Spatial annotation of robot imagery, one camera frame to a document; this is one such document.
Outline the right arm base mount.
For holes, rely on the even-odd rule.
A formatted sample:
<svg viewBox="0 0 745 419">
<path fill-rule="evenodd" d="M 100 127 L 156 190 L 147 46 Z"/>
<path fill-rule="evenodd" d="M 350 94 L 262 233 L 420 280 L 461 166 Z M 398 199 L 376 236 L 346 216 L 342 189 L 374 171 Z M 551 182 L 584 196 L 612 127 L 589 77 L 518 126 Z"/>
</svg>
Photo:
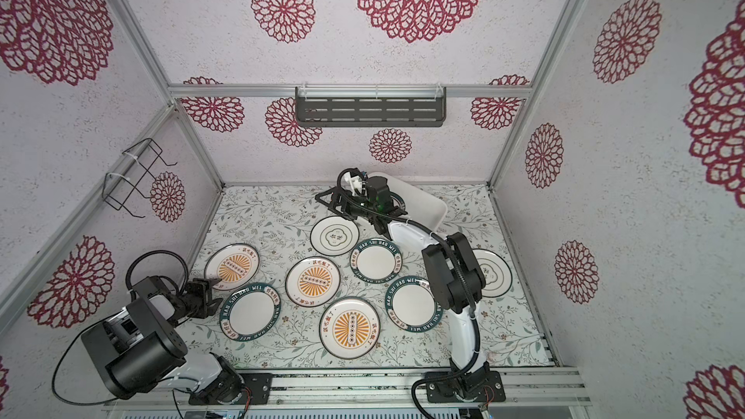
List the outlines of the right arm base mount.
<svg viewBox="0 0 745 419">
<path fill-rule="evenodd" d="M 500 374 L 479 369 L 464 377 L 435 382 L 443 372 L 426 372 L 426 394 L 429 403 L 503 403 L 506 390 Z"/>
</svg>

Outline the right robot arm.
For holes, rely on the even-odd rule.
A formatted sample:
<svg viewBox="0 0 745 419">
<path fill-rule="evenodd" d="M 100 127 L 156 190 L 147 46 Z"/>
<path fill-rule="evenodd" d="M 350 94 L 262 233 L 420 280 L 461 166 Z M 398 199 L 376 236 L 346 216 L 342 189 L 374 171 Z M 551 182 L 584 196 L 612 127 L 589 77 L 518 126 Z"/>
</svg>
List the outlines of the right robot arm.
<svg viewBox="0 0 745 419">
<path fill-rule="evenodd" d="M 450 324 L 451 373 L 440 380 L 466 384 L 485 379 L 489 365 L 477 316 L 486 279 L 464 234 L 437 233 L 447 213 L 444 201 L 403 180 L 356 168 L 343 170 L 336 184 L 314 199 L 333 215 L 365 219 L 381 236 L 421 254 L 434 300 L 447 311 Z"/>
</svg>

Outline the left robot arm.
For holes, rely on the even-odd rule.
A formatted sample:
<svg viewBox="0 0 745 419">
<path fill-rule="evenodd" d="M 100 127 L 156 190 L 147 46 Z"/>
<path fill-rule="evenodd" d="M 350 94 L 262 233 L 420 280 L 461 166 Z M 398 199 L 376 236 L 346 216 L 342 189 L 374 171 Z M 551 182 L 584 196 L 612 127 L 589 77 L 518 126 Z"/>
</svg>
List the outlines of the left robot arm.
<svg viewBox="0 0 745 419">
<path fill-rule="evenodd" d="M 172 292 L 162 277 L 146 277 L 130 290 L 134 300 L 81 334 L 105 387 L 129 400 L 154 389 L 175 388 L 192 405 L 231 405 L 246 393 L 244 378 L 217 354 L 191 352 L 177 328 L 215 315 L 221 279 L 193 279 Z"/>
</svg>

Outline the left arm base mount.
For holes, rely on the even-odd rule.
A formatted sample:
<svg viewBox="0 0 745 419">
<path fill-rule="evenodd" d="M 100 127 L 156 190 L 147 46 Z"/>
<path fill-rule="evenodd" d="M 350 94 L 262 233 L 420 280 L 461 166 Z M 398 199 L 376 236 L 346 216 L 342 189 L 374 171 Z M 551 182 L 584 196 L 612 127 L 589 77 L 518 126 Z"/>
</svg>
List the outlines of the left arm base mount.
<svg viewBox="0 0 745 419">
<path fill-rule="evenodd" d="M 212 383 L 189 396 L 190 405 L 266 405 L 272 374 L 259 372 L 222 372 Z"/>
</svg>

